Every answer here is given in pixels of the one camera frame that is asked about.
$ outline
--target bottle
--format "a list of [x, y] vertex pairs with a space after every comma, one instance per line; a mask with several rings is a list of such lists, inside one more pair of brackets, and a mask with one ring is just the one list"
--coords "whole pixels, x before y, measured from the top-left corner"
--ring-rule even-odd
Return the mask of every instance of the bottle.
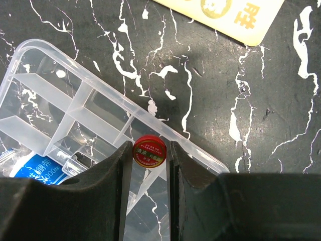
[[0, 155], [0, 173], [5, 177], [29, 177], [45, 184], [60, 184], [68, 178], [62, 166], [28, 148], [10, 148]]

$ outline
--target black countertop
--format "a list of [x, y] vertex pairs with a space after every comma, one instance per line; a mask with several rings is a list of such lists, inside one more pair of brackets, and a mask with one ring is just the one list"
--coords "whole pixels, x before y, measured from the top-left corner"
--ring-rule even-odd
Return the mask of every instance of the black countertop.
[[0, 74], [19, 43], [43, 39], [231, 172], [320, 173], [318, 4], [285, 1], [246, 47], [153, 1], [2, 1]]

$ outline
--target marble surface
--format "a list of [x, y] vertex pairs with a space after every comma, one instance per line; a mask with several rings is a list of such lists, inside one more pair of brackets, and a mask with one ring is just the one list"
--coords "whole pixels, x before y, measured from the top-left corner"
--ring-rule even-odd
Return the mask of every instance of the marble surface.
[[231, 172], [320, 173], [320, 4], [285, 1], [247, 47], [153, 1], [2, 1], [0, 74], [43, 39]]

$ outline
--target plastic container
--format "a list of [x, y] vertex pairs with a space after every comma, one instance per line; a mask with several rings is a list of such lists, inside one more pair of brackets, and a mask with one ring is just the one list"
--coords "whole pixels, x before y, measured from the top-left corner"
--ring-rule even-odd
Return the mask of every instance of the plastic container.
[[[177, 141], [214, 173], [217, 159], [42, 40], [21, 43], [0, 87], [0, 144], [24, 145], [74, 176], [143, 135]], [[166, 163], [133, 162], [124, 240], [169, 240]]]

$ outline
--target yellow paper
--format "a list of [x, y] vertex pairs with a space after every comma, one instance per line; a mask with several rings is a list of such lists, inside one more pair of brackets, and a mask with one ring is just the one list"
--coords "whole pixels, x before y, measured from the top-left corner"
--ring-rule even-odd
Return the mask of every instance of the yellow paper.
[[249, 46], [259, 45], [284, 0], [155, 0]]

